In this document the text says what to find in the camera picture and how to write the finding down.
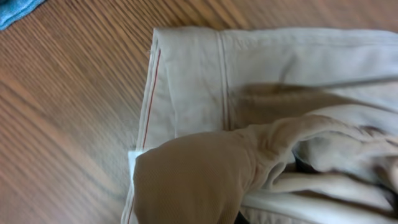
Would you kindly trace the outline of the beige khaki shorts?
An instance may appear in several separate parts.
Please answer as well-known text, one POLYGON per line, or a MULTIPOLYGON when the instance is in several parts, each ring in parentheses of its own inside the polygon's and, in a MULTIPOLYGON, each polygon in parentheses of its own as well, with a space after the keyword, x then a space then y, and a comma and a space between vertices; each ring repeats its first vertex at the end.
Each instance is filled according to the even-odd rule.
POLYGON ((154 30, 122 223, 396 223, 397 34, 154 30))

